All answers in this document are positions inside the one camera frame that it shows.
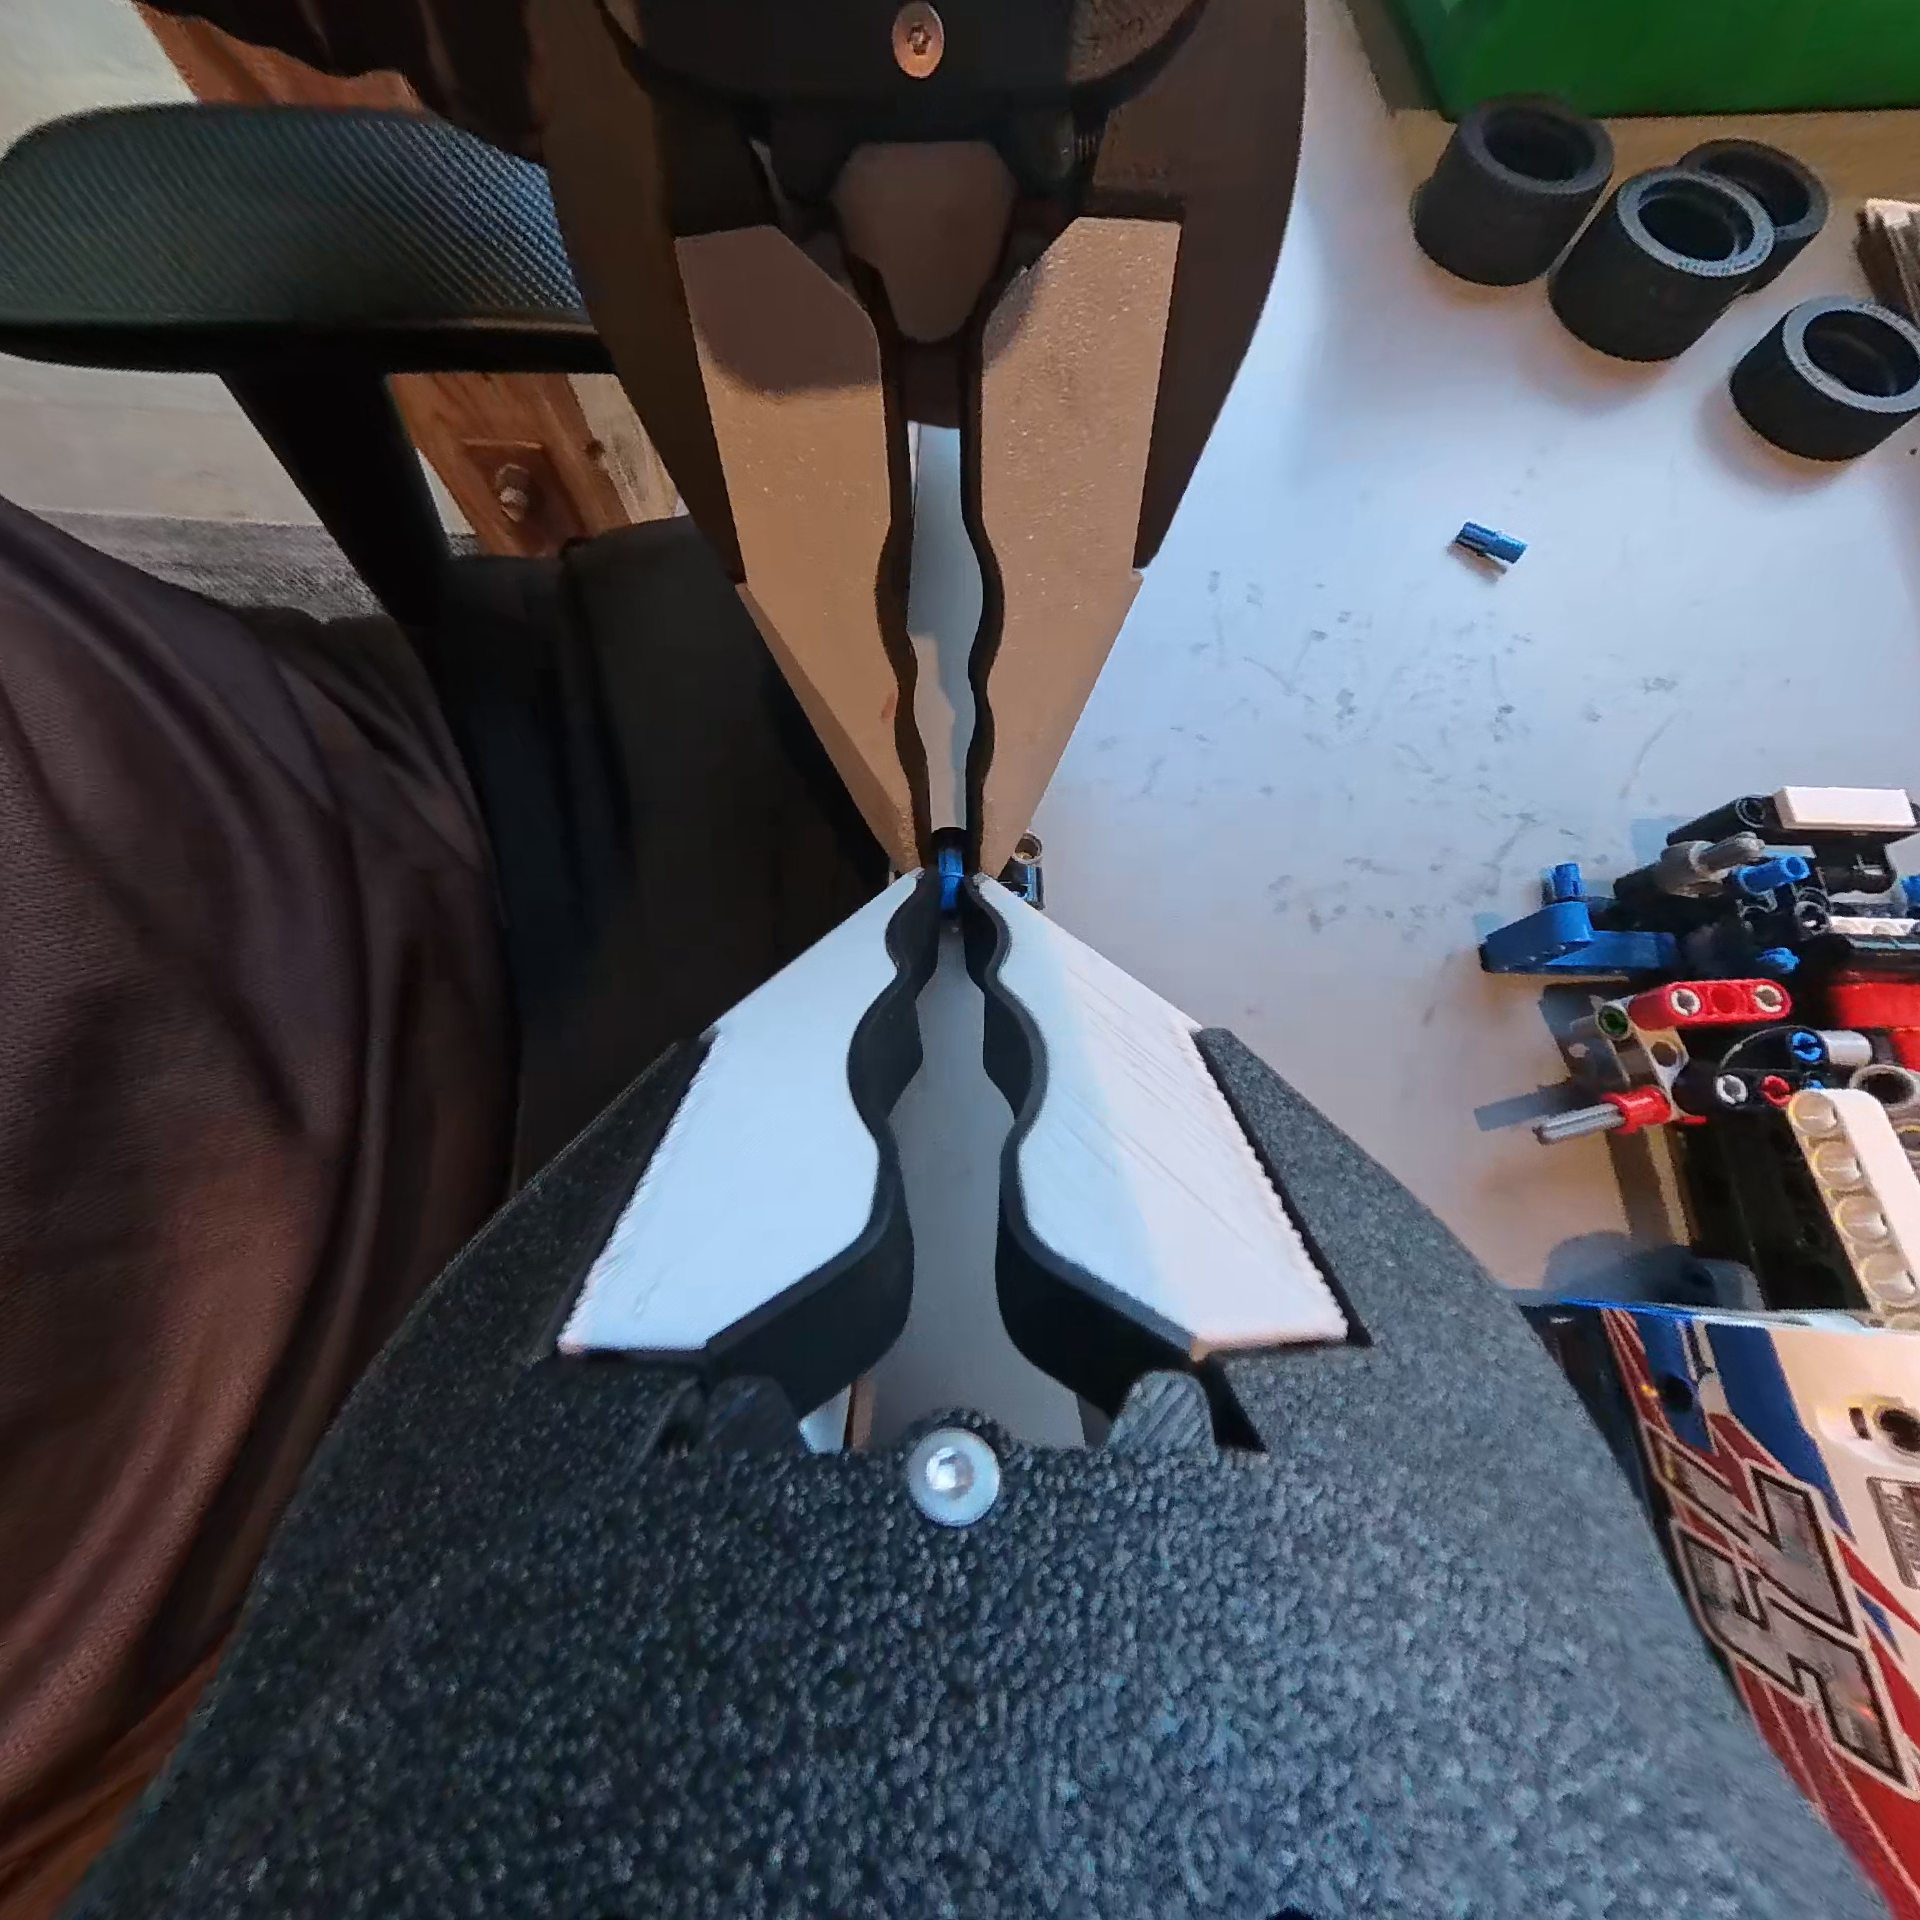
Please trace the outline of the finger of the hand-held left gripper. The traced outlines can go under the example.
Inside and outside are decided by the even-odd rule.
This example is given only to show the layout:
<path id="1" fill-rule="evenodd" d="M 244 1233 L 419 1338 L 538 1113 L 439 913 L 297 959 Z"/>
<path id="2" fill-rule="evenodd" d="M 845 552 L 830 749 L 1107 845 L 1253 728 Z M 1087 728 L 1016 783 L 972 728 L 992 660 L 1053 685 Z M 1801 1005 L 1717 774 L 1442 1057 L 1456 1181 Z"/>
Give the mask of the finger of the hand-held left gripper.
<path id="1" fill-rule="evenodd" d="M 972 863 L 1002 871 L 1138 592 L 1176 222 L 1077 213 L 980 323 L 972 520 L 996 560 Z"/>
<path id="2" fill-rule="evenodd" d="M 778 222 L 680 236 L 680 278 L 764 648 L 890 863 L 925 863 L 925 747 L 904 638 L 910 438 L 881 323 Z"/>

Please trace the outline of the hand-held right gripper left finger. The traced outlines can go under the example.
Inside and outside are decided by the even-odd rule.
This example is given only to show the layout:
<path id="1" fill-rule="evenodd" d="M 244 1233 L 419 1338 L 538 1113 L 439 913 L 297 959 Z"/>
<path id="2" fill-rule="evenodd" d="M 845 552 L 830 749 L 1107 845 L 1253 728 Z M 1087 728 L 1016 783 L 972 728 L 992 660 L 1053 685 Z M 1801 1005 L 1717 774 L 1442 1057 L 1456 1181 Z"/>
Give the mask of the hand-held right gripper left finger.
<path id="1" fill-rule="evenodd" d="M 925 1068 L 930 965 L 938 871 L 904 871 L 709 1028 L 566 1354 L 770 1378 L 815 1415 L 892 1347 L 916 1250 L 890 1117 Z"/>

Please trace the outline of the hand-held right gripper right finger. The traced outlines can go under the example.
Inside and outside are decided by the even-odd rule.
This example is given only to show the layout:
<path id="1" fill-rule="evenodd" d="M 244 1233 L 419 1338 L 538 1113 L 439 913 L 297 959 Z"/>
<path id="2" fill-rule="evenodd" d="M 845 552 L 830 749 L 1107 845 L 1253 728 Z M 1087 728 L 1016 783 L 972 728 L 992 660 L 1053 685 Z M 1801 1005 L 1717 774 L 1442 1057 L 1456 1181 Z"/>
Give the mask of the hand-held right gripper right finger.
<path id="1" fill-rule="evenodd" d="M 980 1068 L 1013 1105 L 996 1315 L 1023 1361 L 1117 1415 L 1151 1368 L 1208 1384 L 1235 1354 L 1348 1342 L 1197 1020 L 1066 940 L 1002 879 L 965 879 Z"/>

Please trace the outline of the black angled brick beam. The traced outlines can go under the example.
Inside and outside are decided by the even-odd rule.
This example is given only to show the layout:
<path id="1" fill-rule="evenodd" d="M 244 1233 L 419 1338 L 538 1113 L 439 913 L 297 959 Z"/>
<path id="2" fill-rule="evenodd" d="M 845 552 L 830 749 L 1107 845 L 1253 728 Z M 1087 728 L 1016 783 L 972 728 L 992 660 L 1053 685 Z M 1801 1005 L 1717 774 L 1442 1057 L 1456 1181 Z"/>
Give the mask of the black angled brick beam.
<path id="1" fill-rule="evenodd" d="M 1040 871 L 1016 871 L 1016 863 L 1002 857 L 996 879 L 1002 879 L 1016 901 L 1044 913 L 1044 863 L 1040 863 Z"/>

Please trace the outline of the brick model race car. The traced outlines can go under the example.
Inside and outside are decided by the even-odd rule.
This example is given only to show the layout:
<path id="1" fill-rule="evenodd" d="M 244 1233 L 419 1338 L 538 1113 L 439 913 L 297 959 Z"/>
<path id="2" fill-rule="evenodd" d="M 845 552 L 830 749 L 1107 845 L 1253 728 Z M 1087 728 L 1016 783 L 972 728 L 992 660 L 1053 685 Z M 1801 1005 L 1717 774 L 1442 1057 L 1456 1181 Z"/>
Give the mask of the brick model race car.
<path id="1" fill-rule="evenodd" d="M 1541 1141 L 1669 1141 L 1691 1239 L 1532 1327 L 1633 1472 L 1750 1718 L 1920 1910 L 1920 917 L 1907 784 L 1776 784 L 1482 940 L 1585 993 Z"/>

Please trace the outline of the green plastic bin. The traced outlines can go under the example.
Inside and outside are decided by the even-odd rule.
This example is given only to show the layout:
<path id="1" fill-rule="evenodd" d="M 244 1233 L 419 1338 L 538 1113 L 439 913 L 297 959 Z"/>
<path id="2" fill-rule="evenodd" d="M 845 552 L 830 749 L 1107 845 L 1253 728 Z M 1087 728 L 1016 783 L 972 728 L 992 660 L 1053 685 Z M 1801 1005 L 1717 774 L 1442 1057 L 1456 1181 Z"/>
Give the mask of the green plastic bin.
<path id="1" fill-rule="evenodd" d="M 1583 112 L 1920 111 L 1916 0 L 1390 0 L 1442 112 L 1549 92 Z"/>

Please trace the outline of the wooden cabinet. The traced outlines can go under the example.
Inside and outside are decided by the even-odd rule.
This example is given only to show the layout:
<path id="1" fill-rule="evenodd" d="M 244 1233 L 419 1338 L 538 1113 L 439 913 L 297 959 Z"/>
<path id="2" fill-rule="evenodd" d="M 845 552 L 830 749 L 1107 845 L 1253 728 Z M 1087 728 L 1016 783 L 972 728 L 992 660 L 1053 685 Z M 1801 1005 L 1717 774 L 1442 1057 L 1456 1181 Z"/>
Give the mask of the wooden cabinet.
<path id="1" fill-rule="evenodd" d="M 680 514 L 614 372 L 388 372 L 388 396 L 484 554 L 559 554 Z"/>

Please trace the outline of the person's black trousers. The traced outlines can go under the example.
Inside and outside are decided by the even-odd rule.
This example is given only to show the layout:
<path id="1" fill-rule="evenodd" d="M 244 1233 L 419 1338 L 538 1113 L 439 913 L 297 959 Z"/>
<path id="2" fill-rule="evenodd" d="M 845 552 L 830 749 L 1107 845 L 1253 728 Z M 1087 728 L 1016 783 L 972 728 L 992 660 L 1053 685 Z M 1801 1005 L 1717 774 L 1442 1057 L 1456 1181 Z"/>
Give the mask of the person's black trousers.
<path id="1" fill-rule="evenodd" d="M 506 901 L 526 1181 L 877 901 L 890 855 L 692 520 L 460 554 L 426 673 Z"/>

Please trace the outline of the black rubber tyre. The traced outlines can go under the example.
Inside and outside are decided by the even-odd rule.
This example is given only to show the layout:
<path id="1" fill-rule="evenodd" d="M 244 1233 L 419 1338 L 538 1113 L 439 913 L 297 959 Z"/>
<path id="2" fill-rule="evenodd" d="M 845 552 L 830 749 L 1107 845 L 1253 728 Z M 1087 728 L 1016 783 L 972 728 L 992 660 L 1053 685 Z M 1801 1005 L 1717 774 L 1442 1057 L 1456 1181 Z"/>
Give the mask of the black rubber tyre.
<path id="1" fill-rule="evenodd" d="M 1619 364 L 1691 351 L 1771 270 L 1776 213 L 1717 174 L 1633 174 L 1549 270 L 1549 321 Z"/>
<path id="2" fill-rule="evenodd" d="M 1783 453 L 1853 460 L 1920 411 L 1920 323 L 1881 301 L 1791 301 L 1740 364 L 1735 411 Z"/>
<path id="3" fill-rule="evenodd" d="M 1818 229 L 1829 229 L 1829 184 L 1760 135 L 1710 135 L 1681 155 L 1691 174 L 1717 174 L 1771 206 L 1771 259 L 1740 278 L 1750 298 L 1771 292 Z"/>
<path id="4" fill-rule="evenodd" d="M 1437 174 L 1412 190 L 1412 243 L 1489 292 L 1549 274 L 1619 174 L 1597 112 L 1541 92 L 1482 104 L 1454 123 Z"/>

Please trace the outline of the open instruction booklet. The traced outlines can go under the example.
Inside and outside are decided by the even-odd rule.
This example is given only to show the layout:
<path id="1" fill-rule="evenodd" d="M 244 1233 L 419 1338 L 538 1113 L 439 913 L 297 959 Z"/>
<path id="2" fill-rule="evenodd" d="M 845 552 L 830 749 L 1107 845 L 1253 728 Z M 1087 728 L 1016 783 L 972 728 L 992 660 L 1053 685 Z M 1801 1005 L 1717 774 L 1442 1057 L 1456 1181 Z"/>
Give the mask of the open instruction booklet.
<path id="1" fill-rule="evenodd" d="M 1873 196 L 1853 206 L 1853 259 L 1873 298 L 1920 323 L 1920 204 Z"/>

